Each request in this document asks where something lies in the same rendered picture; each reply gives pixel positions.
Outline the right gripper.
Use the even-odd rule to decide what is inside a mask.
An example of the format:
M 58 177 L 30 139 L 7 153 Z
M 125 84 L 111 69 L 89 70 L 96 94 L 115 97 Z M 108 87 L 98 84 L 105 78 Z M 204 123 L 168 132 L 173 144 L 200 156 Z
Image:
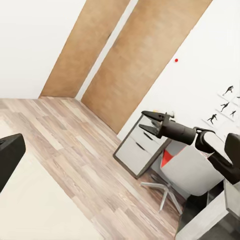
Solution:
M 141 112 L 141 114 L 160 122 L 161 125 L 159 126 L 159 130 L 155 127 L 142 124 L 137 125 L 139 128 L 156 136 L 159 139 L 161 136 L 164 136 L 167 139 L 169 138 L 178 142 L 181 141 L 186 127 L 178 122 L 170 121 L 169 114 L 149 110 L 144 110 Z

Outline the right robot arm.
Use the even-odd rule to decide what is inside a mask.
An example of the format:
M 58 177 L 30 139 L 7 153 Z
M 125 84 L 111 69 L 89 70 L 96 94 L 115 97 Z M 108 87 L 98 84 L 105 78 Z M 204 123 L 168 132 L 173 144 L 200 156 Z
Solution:
M 141 114 L 161 123 L 159 130 L 155 127 L 138 124 L 137 126 L 142 130 L 159 139 L 164 136 L 167 139 L 182 142 L 187 146 L 194 145 L 198 151 L 212 154 L 207 159 L 240 192 L 240 172 L 224 150 L 225 142 L 214 131 L 200 127 L 185 127 L 177 122 L 176 112 L 174 111 L 161 113 L 144 110 Z

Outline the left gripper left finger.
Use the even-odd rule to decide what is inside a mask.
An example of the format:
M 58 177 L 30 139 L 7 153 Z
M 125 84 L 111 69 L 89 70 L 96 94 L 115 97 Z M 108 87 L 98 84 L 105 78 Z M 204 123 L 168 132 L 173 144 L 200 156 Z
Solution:
M 26 152 L 22 133 L 0 138 L 0 193 Z

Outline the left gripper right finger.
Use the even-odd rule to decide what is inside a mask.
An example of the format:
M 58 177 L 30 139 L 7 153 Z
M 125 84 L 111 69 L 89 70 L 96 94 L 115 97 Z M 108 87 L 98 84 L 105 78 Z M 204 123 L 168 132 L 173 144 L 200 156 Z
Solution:
M 240 134 L 230 132 L 226 137 L 224 150 L 234 166 L 240 172 Z

